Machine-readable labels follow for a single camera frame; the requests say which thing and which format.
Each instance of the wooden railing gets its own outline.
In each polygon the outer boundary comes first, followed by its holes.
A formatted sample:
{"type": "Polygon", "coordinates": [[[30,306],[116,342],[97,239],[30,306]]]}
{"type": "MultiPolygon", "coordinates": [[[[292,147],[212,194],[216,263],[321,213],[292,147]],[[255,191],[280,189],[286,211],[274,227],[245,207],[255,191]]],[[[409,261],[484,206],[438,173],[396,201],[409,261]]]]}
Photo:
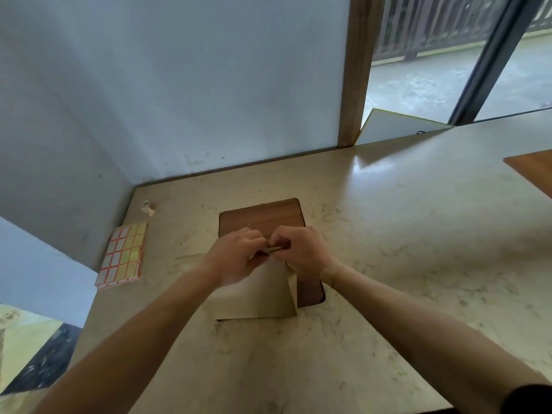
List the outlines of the wooden railing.
{"type": "MultiPolygon", "coordinates": [[[[486,41],[507,0],[383,0],[373,61],[486,41]]],[[[552,28],[545,0],[528,32],[552,28]]]]}

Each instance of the table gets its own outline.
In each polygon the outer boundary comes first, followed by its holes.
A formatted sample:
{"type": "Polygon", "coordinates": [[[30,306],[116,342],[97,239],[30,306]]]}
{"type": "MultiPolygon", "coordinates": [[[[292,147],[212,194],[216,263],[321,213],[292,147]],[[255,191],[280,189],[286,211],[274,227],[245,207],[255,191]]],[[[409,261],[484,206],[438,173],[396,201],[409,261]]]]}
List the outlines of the table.
{"type": "MultiPolygon", "coordinates": [[[[552,201],[502,162],[546,149],[492,122],[140,187],[142,278],[96,296],[72,363],[217,238],[224,210],[298,198],[342,261],[480,330],[552,378],[552,201]]],[[[199,310],[133,410],[406,413],[448,404],[344,299],[283,320],[199,310]]]]}

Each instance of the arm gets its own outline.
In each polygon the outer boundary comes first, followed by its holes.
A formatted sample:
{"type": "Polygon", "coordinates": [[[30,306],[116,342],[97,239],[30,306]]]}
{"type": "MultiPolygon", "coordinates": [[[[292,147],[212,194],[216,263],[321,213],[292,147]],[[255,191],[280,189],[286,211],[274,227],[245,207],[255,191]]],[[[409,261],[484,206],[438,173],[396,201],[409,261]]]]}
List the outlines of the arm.
{"type": "Polygon", "coordinates": [[[198,267],[66,372],[33,412],[127,413],[196,309],[217,287],[237,283],[262,264],[266,256],[250,257],[266,246],[249,228],[219,238],[198,267]]]}
{"type": "Polygon", "coordinates": [[[515,388],[548,384],[473,328],[341,264],[312,228],[280,227],[270,245],[289,242],[272,256],[318,274],[459,411],[496,413],[515,388]]]}

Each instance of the hand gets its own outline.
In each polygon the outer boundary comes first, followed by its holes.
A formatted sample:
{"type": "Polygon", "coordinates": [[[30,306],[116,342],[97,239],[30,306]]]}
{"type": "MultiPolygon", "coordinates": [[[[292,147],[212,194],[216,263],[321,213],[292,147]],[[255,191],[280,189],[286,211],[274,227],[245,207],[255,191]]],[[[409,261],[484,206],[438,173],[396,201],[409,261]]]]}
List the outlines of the hand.
{"type": "Polygon", "coordinates": [[[272,257],[283,260],[330,286],[333,284],[333,273],[340,263],[313,227],[280,226],[272,234],[269,245],[286,248],[272,253],[272,257]]]}
{"type": "Polygon", "coordinates": [[[220,237],[202,261],[202,267],[215,277],[217,287],[238,283],[263,264],[268,256],[255,252],[268,247],[260,231],[242,228],[220,237]]]}

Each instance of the balcony floor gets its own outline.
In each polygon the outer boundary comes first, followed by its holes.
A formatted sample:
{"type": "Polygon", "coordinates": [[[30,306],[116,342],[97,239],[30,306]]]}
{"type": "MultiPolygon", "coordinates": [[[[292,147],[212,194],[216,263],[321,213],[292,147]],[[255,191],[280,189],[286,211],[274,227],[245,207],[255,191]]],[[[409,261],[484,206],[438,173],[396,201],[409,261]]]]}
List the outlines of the balcony floor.
{"type": "MultiPolygon", "coordinates": [[[[482,47],[373,66],[363,122],[372,108],[446,123],[482,47]]],[[[552,106],[552,35],[523,39],[477,120],[552,106]]]]}

